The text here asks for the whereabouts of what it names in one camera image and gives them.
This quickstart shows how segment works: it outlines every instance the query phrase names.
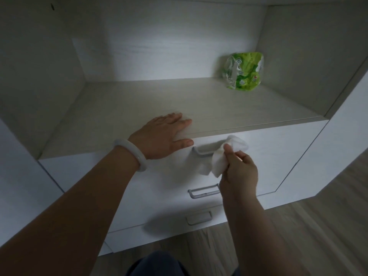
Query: blue jeans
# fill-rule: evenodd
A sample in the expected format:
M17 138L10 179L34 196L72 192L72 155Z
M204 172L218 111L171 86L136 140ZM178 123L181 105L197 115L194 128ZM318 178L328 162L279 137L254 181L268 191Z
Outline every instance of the blue jeans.
M137 260L127 271L126 276L189 276L188 271L168 252L156 251ZM232 276L240 276L239 268Z

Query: floor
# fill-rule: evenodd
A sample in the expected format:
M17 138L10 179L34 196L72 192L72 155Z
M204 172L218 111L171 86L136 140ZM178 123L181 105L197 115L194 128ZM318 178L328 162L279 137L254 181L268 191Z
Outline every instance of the floor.
M266 210L305 275L368 275L368 149L313 198ZM189 273L231 275L237 258L227 223L100 256L92 276L122 276L155 250Z

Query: transparent plastic wrap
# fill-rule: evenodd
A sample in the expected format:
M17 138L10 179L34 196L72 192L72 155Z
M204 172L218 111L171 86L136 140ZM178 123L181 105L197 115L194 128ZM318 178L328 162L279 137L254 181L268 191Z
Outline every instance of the transparent plastic wrap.
M263 63L263 54L260 52L232 54L223 69L223 77L228 88L253 90L261 82Z

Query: bracelet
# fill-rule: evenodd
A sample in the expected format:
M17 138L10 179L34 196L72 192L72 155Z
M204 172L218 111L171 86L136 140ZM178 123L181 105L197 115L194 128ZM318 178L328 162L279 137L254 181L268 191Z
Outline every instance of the bracelet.
M131 143L127 139L116 139L114 141L114 147L117 145L126 148L130 153L134 155L134 157L136 157L136 159L140 163L140 168L138 170L139 172L143 172L147 169L147 159L143 155L143 153L139 150L138 147L136 147L133 143Z

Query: person's left arm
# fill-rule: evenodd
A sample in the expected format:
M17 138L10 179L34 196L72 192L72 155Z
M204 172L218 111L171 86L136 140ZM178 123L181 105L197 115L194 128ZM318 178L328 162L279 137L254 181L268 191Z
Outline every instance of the person's left arm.
M193 145L173 141L191 124L181 114L156 117L128 139L147 159L160 159ZM4 275L88 276L125 188L140 164L116 146L80 181L0 248Z

